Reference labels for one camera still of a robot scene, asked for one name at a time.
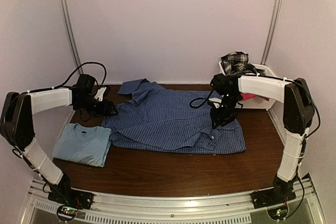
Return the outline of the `light blue printed t-shirt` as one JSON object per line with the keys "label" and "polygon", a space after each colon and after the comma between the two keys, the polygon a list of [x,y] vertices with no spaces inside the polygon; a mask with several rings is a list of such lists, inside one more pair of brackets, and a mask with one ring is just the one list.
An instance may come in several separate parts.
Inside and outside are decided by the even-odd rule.
{"label": "light blue printed t-shirt", "polygon": [[52,157],[63,161],[104,167],[110,142],[111,129],[84,127],[78,123],[66,124],[53,149]]}

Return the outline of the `blue dotted shirt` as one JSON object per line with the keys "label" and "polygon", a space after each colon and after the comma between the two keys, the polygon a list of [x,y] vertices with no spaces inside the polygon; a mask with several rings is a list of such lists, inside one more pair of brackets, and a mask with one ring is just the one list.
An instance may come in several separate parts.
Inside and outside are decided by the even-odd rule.
{"label": "blue dotted shirt", "polygon": [[131,99],[117,105],[118,115],[102,126],[111,129],[116,147],[186,154],[232,154],[246,150],[243,130],[237,120],[212,128],[210,106],[190,107],[207,91],[166,89],[139,79],[125,82],[118,91]]}

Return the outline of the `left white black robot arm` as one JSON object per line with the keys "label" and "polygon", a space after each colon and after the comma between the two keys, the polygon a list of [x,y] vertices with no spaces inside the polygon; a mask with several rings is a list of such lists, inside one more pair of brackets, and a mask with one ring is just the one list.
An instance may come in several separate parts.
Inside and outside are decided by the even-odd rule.
{"label": "left white black robot arm", "polygon": [[76,197],[69,177],[57,167],[36,140],[33,116],[37,113],[71,106],[73,110],[85,110],[92,117],[118,114],[113,102],[105,99],[108,91],[99,87],[92,94],[95,78],[81,74],[71,87],[54,87],[9,92],[1,113],[1,136],[13,147],[13,152],[37,172],[51,187],[56,198],[64,205],[71,205]]}

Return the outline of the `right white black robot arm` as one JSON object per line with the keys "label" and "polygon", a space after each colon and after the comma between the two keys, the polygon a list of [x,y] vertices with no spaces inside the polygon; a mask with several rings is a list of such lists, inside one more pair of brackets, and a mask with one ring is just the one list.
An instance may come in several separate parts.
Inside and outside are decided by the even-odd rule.
{"label": "right white black robot arm", "polygon": [[224,126],[236,118],[236,105],[243,94],[253,94],[282,104],[286,140],[269,199],[274,204],[288,199],[293,182],[298,179],[298,168],[304,158],[310,127],[317,111],[305,79],[290,80],[242,73],[226,76],[219,73],[213,76],[210,86],[220,95],[219,101],[208,99],[212,106],[210,116],[213,128]]}

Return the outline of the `white plastic laundry basket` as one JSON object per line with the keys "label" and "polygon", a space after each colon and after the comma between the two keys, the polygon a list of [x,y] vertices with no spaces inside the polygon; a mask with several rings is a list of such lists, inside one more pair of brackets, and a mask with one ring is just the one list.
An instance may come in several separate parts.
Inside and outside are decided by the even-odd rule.
{"label": "white plastic laundry basket", "polygon": [[[219,64],[221,73],[224,74],[224,71],[222,67],[220,66],[220,62],[218,64]],[[273,76],[273,77],[275,76],[275,74],[273,73],[272,70],[270,70],[269,67],[265,65],[258,65],[258,64],[253,64],[253,65],[258,69],[265,70],[266,76]],[[275,100],[269,98],[269,101],[266,101],[266,100],[263,100],[262,98],[255,97],[254,99],[249,99],[245,101],[242,100],[240,101],[240,103],[243,105],[243,109],[264,109],[268,111],[274,105]]]}

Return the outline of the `pink garment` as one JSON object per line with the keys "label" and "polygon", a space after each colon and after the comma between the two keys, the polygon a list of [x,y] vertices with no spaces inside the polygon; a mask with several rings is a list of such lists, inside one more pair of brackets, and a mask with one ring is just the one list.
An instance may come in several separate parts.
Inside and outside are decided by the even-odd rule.
{"label": "pink garment", "polygon": [[249,100],[249,99],[254,99],[255,97],[262,98],[263,100],[269,101],[269,98],[262,97],[262,96],[259,96],[259,95],[255,95],[255,94],[250,94],[250,93],[241,93],[241,96],[243,98],[242,99],[243,101]]}

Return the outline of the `dark plaid shirt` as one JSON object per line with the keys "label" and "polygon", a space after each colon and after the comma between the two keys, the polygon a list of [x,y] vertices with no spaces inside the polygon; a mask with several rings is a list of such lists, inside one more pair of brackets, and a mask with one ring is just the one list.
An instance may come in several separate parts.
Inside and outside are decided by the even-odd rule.
{"label": "dark plaid shirt", "polygon": [[227,76],[233,76],[238,73],[252,73],[260,76],[266,75],[265,70],[258,69],[249,63],[249,54],[241,51],[233,51],[222,56],[220,66]]}

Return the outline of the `front aluminium frame rail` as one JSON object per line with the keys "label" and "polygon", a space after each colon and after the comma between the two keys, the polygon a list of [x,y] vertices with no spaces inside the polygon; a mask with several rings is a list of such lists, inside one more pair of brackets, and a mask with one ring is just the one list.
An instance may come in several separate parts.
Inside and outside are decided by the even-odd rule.
{"label": "front aluminium frame rail", "polygon": [[[59,205],[48,200],[43,182],[33,179],[19,223],[64,223]],[[251,193],[200,197],[133,197],[93,193],[90,209],[79,209],[69,223],[325,223],[312,181],[302,180],[304,200],[285,221],[269,216],[272,208],[255,208]]]}

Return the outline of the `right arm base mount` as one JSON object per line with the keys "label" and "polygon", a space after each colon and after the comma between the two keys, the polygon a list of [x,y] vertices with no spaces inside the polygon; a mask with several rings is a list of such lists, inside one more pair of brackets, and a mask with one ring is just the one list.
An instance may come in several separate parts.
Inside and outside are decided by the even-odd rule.
{"label": "right arm base mount", "polygon": [[268,217],[273,221],[283,221],[289,215],[289,201],[296,199],[296,194],[290,191],[285,196],[277,196],[275,190],[255,190],[250,194],[254,209],[266,208]]}

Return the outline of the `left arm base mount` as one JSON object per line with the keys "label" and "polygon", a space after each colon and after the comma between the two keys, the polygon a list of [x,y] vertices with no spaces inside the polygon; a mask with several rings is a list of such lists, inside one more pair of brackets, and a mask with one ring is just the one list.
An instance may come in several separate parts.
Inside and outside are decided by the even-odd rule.
{"label": "left arm base mount", "polygon": [[74,220],[81,210],[90,210],[93,202],[93,193],[73,189],[71,192],[72,195],[70,198],[65,198],[54,191],[48,193],[48,199],[50,201],[60,204],[60,206],[57,207],[56,216],[63,222]]}

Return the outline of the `left aluminium frame post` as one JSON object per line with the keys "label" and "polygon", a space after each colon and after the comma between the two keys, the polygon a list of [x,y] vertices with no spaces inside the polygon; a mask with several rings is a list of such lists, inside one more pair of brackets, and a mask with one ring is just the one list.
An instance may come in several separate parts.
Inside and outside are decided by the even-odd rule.
{"label": "left aluminium frame post", "polygon": [[74,37],[74,32],[71,24],[71,19],[70,19],[70,12],[68,8],[68,3],[67,0],[59,0],[60,1],[60,8],[61,8],[61,13],[62,13],[62,18],[64,21],[64,26],[65,26],[65,31],[66,31],[66,36],[68,39],[68,44],[70,47],[70,52],[75,64],[75,67],[78,68],[77,72],[79,74],[83,73],[83,69],[80,66],[81,65],[81,60],[78,55],[78,49]]}

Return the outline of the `aluminium frame post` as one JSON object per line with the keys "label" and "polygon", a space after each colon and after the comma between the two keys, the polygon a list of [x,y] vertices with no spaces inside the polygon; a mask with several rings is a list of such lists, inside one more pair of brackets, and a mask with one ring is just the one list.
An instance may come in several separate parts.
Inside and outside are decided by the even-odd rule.
{"label": "aluminium frame post", "polygon": [[264,46],[264,50],[263,50],[263,54],[262,54],[262,58],[260,62],[262,65],[267,64],[267,61],[270,56],[270,52],[271,52],[272,44],[274,42],[275,33],[276,33],[277,24],[279,21],[283,1],[284,0],[274,0],[269,29],[268,29],[267,38],[266,38],[266,43]]}
{"label": "aluminium frame post", "polygon": [[79,74],[83,73],[83,69],[80,66],[81,65],[81,60],[78,55],[78,49],[74,37],[74,32],[71,24],[71,19],[70,19],[70,12],[68,8],[68,3],[67,0],[59,0],[60,1],[60,8],[61,8],[61,13],[62,13],[62,18],[64,21],[64,26],[65,26],[65,31],[66,31],[66,36],[68,39],[68,44],[70,47],[70,52],[75,64],[75,67],[78,68],[77,72]]}

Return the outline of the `right aluminium frame post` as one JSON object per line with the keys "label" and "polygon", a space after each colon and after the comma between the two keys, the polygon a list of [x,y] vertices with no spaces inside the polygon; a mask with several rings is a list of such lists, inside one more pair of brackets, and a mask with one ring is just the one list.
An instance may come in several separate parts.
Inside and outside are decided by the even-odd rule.
{"label": "right aluminium frame post", "polygon": [[284,0],[274,0],[269,29],[268,29],[267,38],[266,38],[266,43],[264,46],[264,50],[263,50],[263,54],[262,54],[262,58],[260,62],[262,65],[267,64],[267,61],[270,56],[270,52],[271,52],[272,44],[274,42],[275,33],[276,33],[277,24],[279,21],[283,1]]}

